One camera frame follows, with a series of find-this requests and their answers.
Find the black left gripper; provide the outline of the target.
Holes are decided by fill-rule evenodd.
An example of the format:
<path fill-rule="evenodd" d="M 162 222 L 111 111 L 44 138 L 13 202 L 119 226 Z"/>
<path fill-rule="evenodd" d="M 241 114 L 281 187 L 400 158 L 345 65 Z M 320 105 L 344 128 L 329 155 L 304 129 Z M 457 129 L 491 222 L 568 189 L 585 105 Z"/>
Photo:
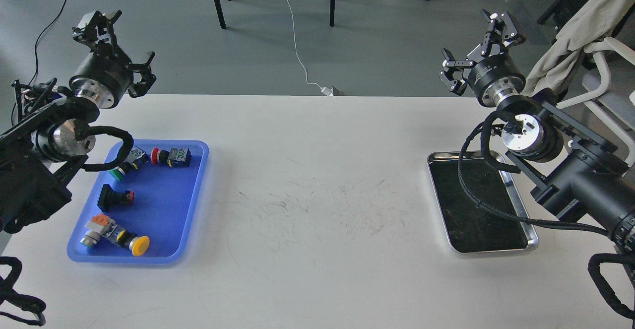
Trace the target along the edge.
<path fill-rule="evenodd" d="M 72 38 L 88 46 L 90 53 L 70 78 L 69 87 L 75 96 L 88 98 L 98 108 L 116 107 L 125 91 L 132 98 L 143 97 L 157 79 L 150 67 L 154 51 L 147 53 L 144 63 L 128 62 L 123 66 L 115 61 L 123 59 L 114 33 L 114 23 L 122 13 L 121 10 L 111 14 L 88 13 L 72 29 Z M 132 83 L 134 73 L 140 75 L 136 83 Z"/>

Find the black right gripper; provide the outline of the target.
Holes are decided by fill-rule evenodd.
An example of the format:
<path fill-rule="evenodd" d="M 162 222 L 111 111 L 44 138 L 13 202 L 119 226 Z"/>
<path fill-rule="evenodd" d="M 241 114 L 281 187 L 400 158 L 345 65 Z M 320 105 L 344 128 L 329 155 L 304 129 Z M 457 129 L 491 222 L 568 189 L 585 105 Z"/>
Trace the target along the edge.
<path fill-rule="evenodd" d="M 504 98 L 501 92 L 512 89 L 520 93 L 526 85 L 524 75 L 508 55 L 511 47 L 526 42 L 526 36 L 517 29 L 514 17 L 508 12 L 489 13 L 483 9 L 481 14 L 488 22 L 488 28 L 483 42 L 475 49 L 475 60 L 456 60 L 450 50 L 442 48 L 444 62 L 439 78 L 450 92 L 462 96 L 467 89 L 467 80 L 462 75 L 454 78 L 454 74 L 471 69 L 468 84 L 479 104 L 496 107 Z"/>

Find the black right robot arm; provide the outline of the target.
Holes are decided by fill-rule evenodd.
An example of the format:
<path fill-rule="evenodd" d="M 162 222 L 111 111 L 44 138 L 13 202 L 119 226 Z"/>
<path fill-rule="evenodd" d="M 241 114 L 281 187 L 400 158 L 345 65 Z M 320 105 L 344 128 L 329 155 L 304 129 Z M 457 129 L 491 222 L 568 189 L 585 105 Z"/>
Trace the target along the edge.
<path fill-rule="evenodd" d="M 634 281 L 634 186 L 624 178 L 629 166 L 615 156 L 613 143 L 558 109 L 552 89 L 531 97 L 521 94 L 526 80 L 508 52 L 524 43 L 525 37 L 510 14 L 482 13 L 488 28 L 481 44 L 458 60 L 442 50 L 440 80 L 449 91 L 461 96 L 470 87 L 481 106 L 494 108 L 459 152 L 459 184 L 477 208 L 495 216 L 547 229 L 594 232 L 610 239 L 616 252 L 592 255 L 589 275 L 606 304 L 633 320 L 634 311 L 620 301 L 601 274 L 603 263 L 617 263 Z M 480 136 L 480 152 L 490 166 L 523 173 L 532 180 L 531 196 L 556 220 L 504 213 L 469 189 L 463 158 L 475 136 Z"/>

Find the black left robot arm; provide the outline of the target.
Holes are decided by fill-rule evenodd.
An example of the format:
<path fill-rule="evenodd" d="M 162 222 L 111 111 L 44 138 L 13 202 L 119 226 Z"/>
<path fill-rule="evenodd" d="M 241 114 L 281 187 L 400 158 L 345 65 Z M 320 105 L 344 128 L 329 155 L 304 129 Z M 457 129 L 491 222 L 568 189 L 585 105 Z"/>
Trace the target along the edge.
<path fill-rule="evenodd" d="M 77 172 L 114 169 L 128 157 L 133 136 L 96 126 L 101 109 L 116 107 L 127 92 L 144 96 L 156 82 L 149 53 L 133 63 L 117 42 L 120 10 L 85 14 L 73 39 L 89 47 L 68 86 L 57 79 L 27 85 L 13 82 L 18 123 L 1 135 L 1 230 L 9 234 L 43 221 L 72 199 L 67 185 Z"/>

